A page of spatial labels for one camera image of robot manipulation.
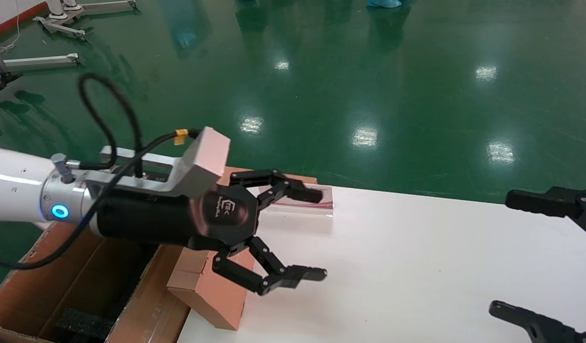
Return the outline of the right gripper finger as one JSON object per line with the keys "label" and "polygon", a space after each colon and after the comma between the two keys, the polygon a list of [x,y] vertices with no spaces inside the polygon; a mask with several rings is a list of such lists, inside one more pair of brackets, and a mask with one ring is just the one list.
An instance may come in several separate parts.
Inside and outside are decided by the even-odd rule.
{"label": "right gripper finger", "polygon": [[550,217],[569,217],[586,232],[586,189],[551,187],[545,193],[511,190],[506,207]]}
{"label": "right gripper finger", "polygon": [[577,332],[560,321],[502,301],[491,302],[489,314],[523,328],[533,343],[586,343],[586,332]]}

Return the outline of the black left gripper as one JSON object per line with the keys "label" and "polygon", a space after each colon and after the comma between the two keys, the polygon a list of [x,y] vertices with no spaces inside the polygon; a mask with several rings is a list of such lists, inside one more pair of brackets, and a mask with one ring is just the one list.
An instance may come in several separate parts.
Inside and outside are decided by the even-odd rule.
{"label": "black left gripper", "polygon": [[[245,188],[268,185],[254,197]],[[197,197],[162,197],[116,190],[105,200],[90,228],[100,237],[143,244],[168,244],[195,251],[217,251],[212,270],[244,289],[264,296],[301,281],[322,282],[328,271],[302,265],[285,266],[260,237],[254,236],[258,211],[283,197],[319,203],[323,191],[311,189],[279,170],[249,170],[230,174],[230,186],[214,184]],[[249,251],[266,276],[229,259]]]}

